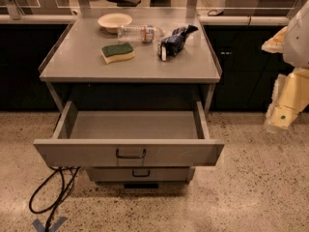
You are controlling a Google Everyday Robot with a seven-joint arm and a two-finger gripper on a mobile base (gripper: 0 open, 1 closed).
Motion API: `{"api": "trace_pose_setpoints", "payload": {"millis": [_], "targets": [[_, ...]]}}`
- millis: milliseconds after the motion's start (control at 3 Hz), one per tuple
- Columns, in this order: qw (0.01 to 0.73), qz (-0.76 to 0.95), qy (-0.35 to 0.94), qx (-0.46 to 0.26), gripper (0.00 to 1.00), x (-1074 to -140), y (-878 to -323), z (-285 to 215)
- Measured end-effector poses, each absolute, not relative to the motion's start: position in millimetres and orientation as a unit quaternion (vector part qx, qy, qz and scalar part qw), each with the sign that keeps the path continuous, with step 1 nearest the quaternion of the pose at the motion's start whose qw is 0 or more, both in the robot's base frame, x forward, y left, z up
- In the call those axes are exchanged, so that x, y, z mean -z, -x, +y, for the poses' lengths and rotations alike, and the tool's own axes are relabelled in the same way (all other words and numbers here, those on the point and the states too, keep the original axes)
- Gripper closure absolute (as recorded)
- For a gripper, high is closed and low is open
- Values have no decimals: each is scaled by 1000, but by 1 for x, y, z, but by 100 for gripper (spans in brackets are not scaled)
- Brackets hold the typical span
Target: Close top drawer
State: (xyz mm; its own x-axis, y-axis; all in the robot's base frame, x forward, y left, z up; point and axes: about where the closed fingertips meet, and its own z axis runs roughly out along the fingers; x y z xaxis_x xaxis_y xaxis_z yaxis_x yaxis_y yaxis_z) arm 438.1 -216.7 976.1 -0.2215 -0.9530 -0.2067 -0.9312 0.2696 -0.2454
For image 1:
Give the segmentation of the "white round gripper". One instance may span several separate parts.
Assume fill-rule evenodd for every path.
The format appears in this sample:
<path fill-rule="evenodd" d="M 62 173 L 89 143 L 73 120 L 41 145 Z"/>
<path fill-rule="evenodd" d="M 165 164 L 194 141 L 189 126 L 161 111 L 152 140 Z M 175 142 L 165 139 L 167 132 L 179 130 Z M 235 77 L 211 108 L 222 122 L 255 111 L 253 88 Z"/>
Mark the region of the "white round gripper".
<path fill-rule="evenodd" d="M 309 105 L 309 1 L 291 19 L 288 27 L 283 27 L 263 43 L 262 50 L 283 52 L 284 61 L 295 67 L 288 75 L 279 74 L 275 80 L 264 123 L 268 132 L 287 130 Z"/>

